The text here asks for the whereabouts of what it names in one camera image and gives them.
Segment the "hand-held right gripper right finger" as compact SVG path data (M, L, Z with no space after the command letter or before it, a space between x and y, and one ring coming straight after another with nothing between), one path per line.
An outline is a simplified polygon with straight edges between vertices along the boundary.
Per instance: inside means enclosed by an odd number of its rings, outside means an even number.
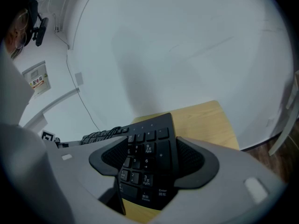
M154 224L255 224L286 189L279 176L245 152L190 138L177 142L205 162L175 181L178 193Z

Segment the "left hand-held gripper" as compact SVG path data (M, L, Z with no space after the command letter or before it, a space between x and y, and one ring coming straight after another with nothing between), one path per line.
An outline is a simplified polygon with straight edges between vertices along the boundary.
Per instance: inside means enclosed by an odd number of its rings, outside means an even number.
M42 131L41 138L43 140L48 140L48 141L54 142L56 144L57 148L66 148L66 147L69 147L68 143L62 143L62 142L60 142L60 139L58 137L56 137L55 134L47 132L45 130Z

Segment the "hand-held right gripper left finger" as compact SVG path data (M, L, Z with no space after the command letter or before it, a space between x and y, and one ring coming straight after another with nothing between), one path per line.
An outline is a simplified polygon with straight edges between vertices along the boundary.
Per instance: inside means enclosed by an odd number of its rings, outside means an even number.
M121 198L127 138L56 149L56 179L77 224L145 223L146 209Z

